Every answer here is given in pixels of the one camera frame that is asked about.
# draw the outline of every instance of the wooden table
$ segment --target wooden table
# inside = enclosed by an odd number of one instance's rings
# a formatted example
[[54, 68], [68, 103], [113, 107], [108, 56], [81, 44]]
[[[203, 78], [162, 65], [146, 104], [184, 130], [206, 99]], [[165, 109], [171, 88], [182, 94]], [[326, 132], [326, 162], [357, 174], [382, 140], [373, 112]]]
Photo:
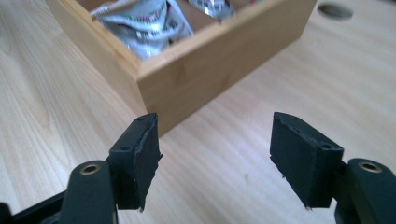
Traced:
[[[146, 211], [120, 223], [334, 223], [307, 211], [269, 159], [272, 116], [298, 116], [396, 171], [396, 5], [314, 10], [304, 34], [160, 139]], [[136, 114], [58, 27], [44, 0], [0, 1], [0, 202], [17, 213], [102, 160]]]

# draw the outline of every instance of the wooden box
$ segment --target wooden box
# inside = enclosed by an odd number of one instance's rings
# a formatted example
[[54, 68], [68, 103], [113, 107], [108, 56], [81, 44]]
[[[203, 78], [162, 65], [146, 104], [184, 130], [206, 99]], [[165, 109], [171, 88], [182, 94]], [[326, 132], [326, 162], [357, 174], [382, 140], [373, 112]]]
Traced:
[[237, 11], [225, 21], [179, 0], [195, 34], [143, 61], [92, 21], [89, 10], [103, 2], [47, 0], [64, 31], [121, 98], [139, 115], [159, 114], [163, 134], [297, 39], [316, 0], [233, 0]]

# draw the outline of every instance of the box side panel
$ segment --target box side panel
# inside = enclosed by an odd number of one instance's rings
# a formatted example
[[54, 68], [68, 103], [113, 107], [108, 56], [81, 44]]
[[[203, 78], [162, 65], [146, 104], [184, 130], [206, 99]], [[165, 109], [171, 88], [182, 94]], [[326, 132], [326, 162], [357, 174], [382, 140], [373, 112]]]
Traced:
[[140, 61], [75, 0], [46, 0], [64, 32], [137, 114], [147, 113], [135, 77]]
[[[265, 1], [164, 52], [157, 64], [166, 66], [138, 79], [148, 112], [160, 115], [160, 132], [173, 128], [297, 39], [315, 3]], [[196, 38], [210, 39], [194, 43]]]

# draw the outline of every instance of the wooden tray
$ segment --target wooden tray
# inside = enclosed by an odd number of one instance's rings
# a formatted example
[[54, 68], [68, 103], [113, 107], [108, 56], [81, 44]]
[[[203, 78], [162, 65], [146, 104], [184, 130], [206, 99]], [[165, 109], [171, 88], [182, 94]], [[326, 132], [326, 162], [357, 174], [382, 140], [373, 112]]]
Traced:
[[216, 21], [179, 0], [195, 34], [140, 60], [89, 10], [103, 0], [46, 0], [64, 31], [136, 112], [159, 114], [160, 134], [275, 55], [304, 30], [316, 0], [233, 0]]

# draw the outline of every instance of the snack package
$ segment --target snack package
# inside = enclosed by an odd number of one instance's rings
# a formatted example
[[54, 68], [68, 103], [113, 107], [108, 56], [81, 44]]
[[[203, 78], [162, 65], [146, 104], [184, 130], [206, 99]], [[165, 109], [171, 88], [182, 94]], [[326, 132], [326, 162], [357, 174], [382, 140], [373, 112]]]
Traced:
[[175, 0], [140, 0], [132, 8], [98, 20], [141, 59], [155, 56], [171, 43], [192, 35]]
[[235, 9], [227, 0], [189, 0], [189, 3], [206, 15], [224, 20], [235, 13]]

